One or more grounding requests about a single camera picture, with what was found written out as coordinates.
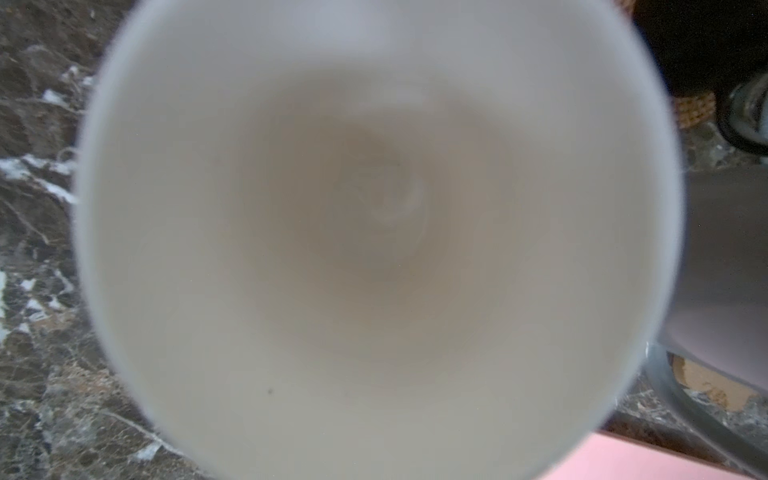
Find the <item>white mug pink handle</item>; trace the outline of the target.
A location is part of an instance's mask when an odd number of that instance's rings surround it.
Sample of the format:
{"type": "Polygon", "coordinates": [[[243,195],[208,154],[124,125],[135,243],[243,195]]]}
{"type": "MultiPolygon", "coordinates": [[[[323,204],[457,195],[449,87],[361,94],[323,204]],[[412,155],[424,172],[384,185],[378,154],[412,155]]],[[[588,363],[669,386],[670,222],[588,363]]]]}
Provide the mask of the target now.
{"type": "Polygon", "coordinates": [[[680,257],[612,1],[141,1],[78,150],[102,348],[221,479],[532,479],[631,385],[680,257]]]}

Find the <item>black mug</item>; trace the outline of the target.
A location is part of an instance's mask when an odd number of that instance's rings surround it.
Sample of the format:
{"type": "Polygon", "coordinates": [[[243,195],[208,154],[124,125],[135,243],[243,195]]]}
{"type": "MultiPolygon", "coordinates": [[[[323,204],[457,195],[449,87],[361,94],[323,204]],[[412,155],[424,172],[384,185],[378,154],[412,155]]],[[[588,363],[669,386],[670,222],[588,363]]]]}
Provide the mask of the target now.
{"type": "Polygon", "coordinates": [[[637,1],[632,21],[673,96],[714,90],[767,66],[765,1],[637,1]]]}

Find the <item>woven rattan coaster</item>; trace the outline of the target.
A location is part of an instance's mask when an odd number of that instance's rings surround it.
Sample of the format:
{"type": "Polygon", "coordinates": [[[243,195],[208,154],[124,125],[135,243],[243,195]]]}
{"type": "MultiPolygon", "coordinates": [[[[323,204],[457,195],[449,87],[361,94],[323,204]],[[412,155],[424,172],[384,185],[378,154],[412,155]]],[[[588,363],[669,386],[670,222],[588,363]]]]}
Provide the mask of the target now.
{"type": "Polygon", "coordinates": [[[672,107],[678,127],[689,129],[715,115],[716,97],[712,91],[693,96],[674,96],[672,107]]]}

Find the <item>grey mug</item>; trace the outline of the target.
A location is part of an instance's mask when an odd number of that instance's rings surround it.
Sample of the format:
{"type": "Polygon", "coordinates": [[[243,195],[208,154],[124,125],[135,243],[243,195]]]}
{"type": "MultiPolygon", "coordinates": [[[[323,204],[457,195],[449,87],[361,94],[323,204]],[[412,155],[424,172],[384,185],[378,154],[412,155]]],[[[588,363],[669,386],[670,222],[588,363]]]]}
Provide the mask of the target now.
{"type": "Polygon", "coordinates": [[[685,238],[669,313],[647,347],[644,372],[671,412],[758,479],[767,454],[696,405],[668,356],[694,360],[767,392],[767,169],[687,175],[685,238]]]}

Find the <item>cork paw coaster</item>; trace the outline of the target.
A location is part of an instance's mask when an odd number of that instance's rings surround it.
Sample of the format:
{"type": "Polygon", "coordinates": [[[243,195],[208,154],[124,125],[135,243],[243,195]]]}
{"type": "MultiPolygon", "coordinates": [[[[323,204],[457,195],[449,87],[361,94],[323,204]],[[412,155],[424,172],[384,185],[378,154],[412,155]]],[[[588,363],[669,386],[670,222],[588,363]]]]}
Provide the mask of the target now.
{"type": "Polygon", "coordinates": [[[726,411],[741,411],[751,398],[757,396],[753,389],[691,360],[673,355],[671,366],[682,386],[704,394],[726,411]]]}

